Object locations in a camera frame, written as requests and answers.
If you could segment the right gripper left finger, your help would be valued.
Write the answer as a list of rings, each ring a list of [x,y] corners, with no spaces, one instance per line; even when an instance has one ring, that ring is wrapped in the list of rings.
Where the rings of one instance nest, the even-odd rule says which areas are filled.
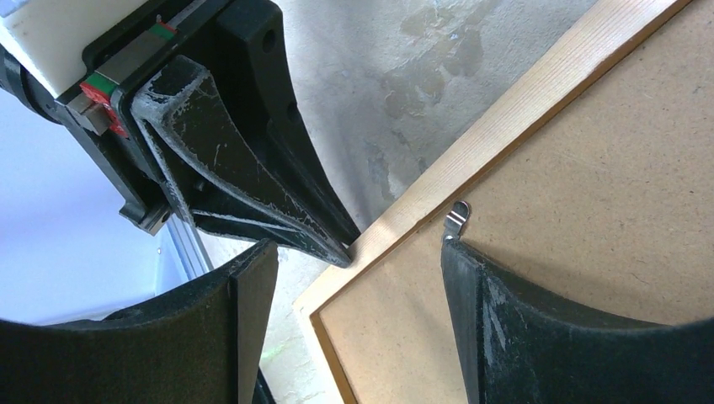
[[[278,274],[263,240],[100,321],[1,324],[4,403],[271,403],[259,369]]]

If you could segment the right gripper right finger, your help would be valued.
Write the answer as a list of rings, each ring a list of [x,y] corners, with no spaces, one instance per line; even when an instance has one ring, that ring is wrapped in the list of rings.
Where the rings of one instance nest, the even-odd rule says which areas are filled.
[[[473,247],[441,268],[471,403],[710,403],[713,322],[617,316],[554,294]]]

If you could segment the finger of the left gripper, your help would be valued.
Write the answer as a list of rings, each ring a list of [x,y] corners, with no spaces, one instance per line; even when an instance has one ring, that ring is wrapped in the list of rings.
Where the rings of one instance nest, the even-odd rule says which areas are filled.
[[[239,132],[328,234],[349,245],[360,231],[329,183],[298,109],[282,11],[271,1],[230,1],[216,24],[221,96]]]

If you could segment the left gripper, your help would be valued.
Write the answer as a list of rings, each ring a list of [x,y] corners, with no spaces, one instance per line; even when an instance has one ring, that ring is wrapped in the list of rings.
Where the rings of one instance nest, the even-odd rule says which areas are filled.
[[[56,98],[1,45],[2,89],[72,134],[143,231],[176,215],[348,267],[346,247],[259,161],[221,96],[216,20],[230,1],[143,2],[85,47],[84,76]]]

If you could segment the brown backing board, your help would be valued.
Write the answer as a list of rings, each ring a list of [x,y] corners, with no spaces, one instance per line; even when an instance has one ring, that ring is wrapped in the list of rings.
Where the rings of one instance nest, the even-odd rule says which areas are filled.
[[[454,198],[467,242],[603,311],[712,315],[713,4],[683,2]],[[466,401],[440,270],[452,201],[320,313],[353,403]]]

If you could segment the wooden picture frame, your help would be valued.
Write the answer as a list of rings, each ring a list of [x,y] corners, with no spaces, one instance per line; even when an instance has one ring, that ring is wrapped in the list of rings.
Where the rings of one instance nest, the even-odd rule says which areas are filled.
[[[294,312],[334,403],[356,398],[321,318],[350,284],[521,145],[685,7],[683,1],[598,1],[326,269]]]

